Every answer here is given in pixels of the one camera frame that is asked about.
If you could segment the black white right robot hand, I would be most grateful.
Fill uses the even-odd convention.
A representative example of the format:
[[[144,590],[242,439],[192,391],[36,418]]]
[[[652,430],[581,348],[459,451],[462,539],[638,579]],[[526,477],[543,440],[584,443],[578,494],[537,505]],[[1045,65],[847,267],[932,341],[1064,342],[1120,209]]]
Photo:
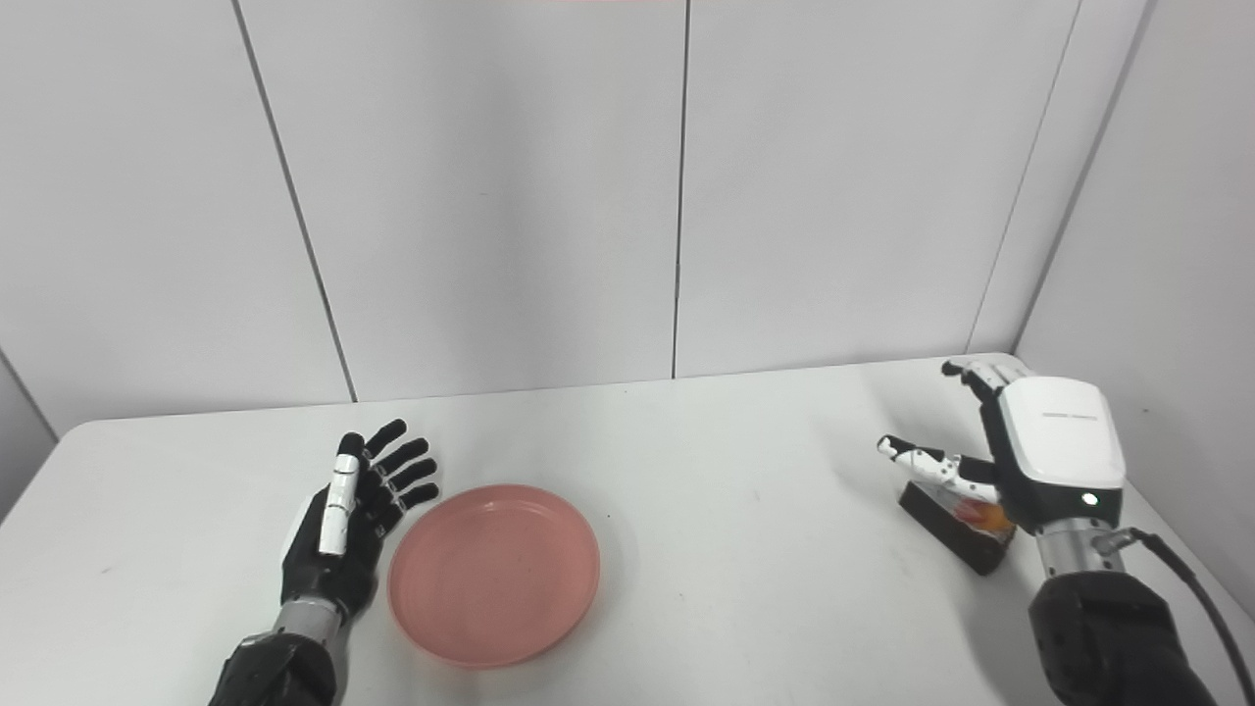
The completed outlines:
[[[1124,450],[1097,385],[984,357],[946,359],[941,372],[958,377],[976,398],[990,459],[915,445],[892,434],[878,439],[881,455],[916,482],[1001,507],[1023,530],[1037,533],[1063,520],[1119,524]]]

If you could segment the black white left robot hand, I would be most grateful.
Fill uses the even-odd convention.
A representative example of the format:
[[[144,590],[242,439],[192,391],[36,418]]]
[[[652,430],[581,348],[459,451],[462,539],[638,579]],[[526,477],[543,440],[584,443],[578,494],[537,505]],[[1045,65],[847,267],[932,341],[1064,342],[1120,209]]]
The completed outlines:
[[[371,438],[350,430],[340,439],[331,480],[310,497],[282,557],[282,604],[326,599],[349,622],[371,603],[382,542],[441,492],[429,443],[400,441],[407,431],[395,419]]]

